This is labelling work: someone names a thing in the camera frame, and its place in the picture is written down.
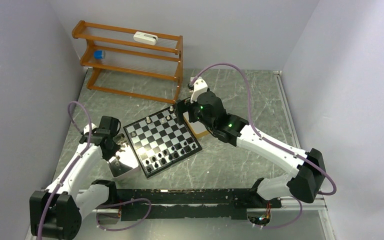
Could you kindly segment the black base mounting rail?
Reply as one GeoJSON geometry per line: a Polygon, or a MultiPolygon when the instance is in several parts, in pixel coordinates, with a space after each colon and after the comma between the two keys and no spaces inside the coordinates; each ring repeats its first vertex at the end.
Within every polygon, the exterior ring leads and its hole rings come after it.
{"type": "Polygon", "coordinates": [[[247,220],[248,210],[279,209],[280,199],[265,200],[253,188],[118,189],[114,181],[95,180],[109,187],[110,209],[122,221],[146,219],[230,218],[247,220]]]}

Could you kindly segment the black white chess board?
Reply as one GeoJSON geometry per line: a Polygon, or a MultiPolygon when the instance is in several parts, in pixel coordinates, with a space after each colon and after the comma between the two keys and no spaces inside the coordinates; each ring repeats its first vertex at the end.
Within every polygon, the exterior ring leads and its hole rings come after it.
{"type": "Polygon", "coordinates": [[[146,178],[200,152],[202,146],[186,125],[179,125],[170,106],[123,126],[134,155],[146,178]]]}

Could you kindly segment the wooden three-tier rack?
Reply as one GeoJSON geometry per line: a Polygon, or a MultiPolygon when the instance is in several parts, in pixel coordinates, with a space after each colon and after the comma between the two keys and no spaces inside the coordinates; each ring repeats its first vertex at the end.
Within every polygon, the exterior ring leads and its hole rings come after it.
{"type": "Polygon", "coordinates": [[[87,88],[106,93],[141,98],[151,101],[174,103],[183,83],[184,48],[182,35],[170,35],[145,30],[98,24],[80,20],[73,28],[74,39],[86,41],[86,49],[80,57],[80,65],[92,69],[87,88]],[[156,45],[134,41],[136,32],[158,36],[156,45]],[[105,59],[95,59],[94,51],[104,50],[105,59]],[[172,98],[135,93],[116,88],[98,86],[96,82],[103,71],[145,76],[175,83],[172,98]]]}

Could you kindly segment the blue cap on rack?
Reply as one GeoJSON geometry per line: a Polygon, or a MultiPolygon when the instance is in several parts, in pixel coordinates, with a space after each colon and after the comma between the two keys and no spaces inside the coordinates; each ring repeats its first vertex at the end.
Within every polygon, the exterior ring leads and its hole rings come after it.
{"type": "Polygon", "coordinates": [[[93,52],[93,57],[96,59],[96,60],[103,60],[105,59],[106,57],[106,52],[104,50],[95,50],[93,52]]]}

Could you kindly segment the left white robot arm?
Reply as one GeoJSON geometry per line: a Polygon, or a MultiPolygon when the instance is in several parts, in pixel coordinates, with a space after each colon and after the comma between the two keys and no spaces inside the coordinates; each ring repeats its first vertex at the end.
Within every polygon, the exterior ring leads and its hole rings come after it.
{"type": "Polygon", "coordinates": [[[38,240],[43,237],[72,240],[83,219],[96,207],[114,207],[119,194],[114,181],[94,180],[80,192],[81,183],[100,161],[116,156],[121,146],[114,141],[121,122],[102,116],[99,125],[87,125],[77,150],[60,175],[44,190],[36,190],[29,199],[30,231],[38,240]]]}

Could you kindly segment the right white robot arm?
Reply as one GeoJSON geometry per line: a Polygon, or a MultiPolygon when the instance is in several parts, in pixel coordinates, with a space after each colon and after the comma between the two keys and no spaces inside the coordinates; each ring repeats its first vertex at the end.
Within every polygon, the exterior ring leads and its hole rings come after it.
{"type": "Polygon", "coordinates": [[[326,167],[319,150],[299,149],[253,129],[246,119],[227,113],[222,100],[210,90],[197,101],[190,97],[177,100],[173,108],[180,123],[187,113],[190,123],[201,123],[219,141],[254,152],[285,171],[280,177],[260,178],[254,183],[249,199],[255,207],[287,196],[310,204],[320,193],[326,167]]]}

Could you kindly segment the white device on rack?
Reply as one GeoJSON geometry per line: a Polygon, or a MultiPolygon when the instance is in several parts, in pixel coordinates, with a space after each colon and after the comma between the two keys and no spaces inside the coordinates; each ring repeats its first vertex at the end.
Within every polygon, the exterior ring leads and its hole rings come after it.
{"type": "Polygon", "coordinates": [[[136,41],[138,43],[146,44],[146,45],[151,45],[151,46],[155,46],[158,42],[158,39],[159,39],[158,36],[156,36],[154,34],[141,32],[141,31],[137,31],[133,35],[134,41],[136,41]]]}

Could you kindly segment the silver tin with white pieces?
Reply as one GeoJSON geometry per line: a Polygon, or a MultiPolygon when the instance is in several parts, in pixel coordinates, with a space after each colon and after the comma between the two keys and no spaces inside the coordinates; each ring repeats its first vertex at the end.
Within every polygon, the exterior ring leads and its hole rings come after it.
{"type": "Polygon", "coordinates": [[[120,149],[108,161],[108,167],[112,177],[121,180],[138,172],[140,166],[124,133],[119,133],[113,140],[120,145],[120,149]]]}

